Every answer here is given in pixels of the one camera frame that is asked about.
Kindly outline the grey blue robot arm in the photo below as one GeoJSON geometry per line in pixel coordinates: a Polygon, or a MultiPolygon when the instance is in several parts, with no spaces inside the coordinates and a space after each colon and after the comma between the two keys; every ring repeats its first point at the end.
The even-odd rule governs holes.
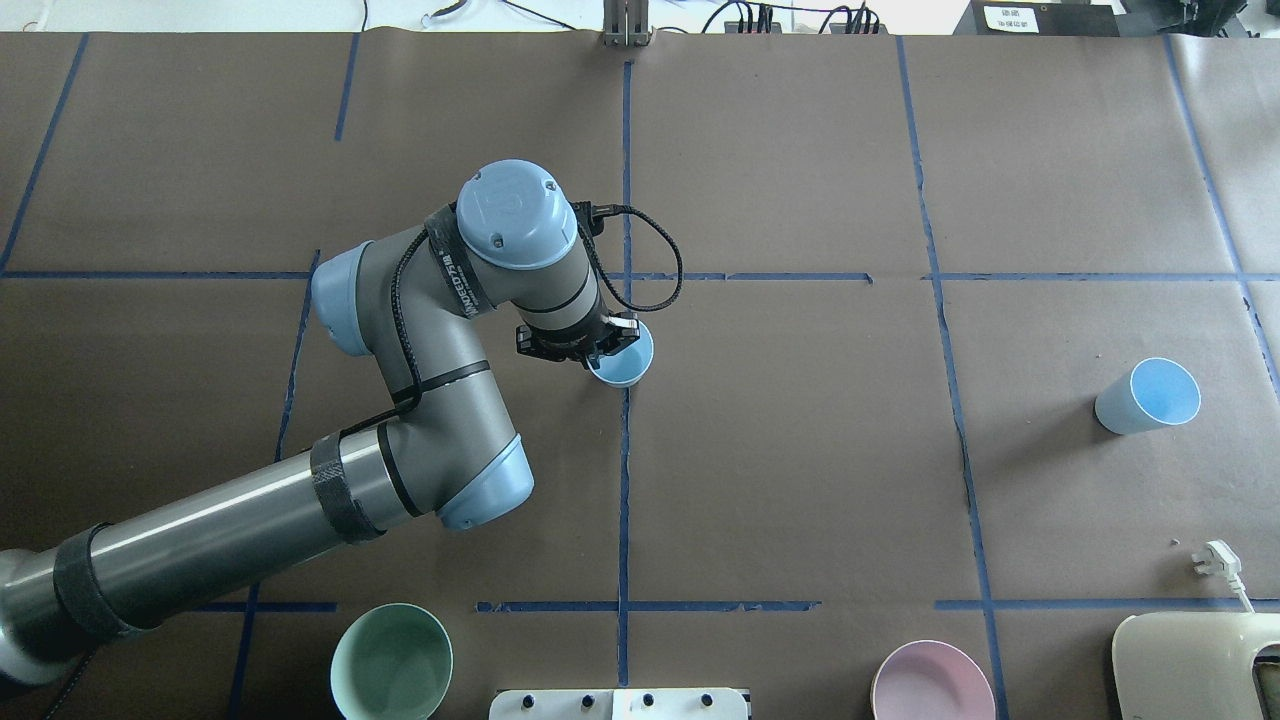
{"type": "Polygon", "coordinates": [[[573,201],[534,161],[475,170],[407,229],[319,263],[316,327],[372,363],[387,405],[265,466],[45,551],[3,553],[3,693],[72,673],[88,653],[416,518],[470,530],[515,510],[535,484],[479,334],[516,315],[517,355],[586,369],[640,338],[599,236],[627,202],[573,201]]]}

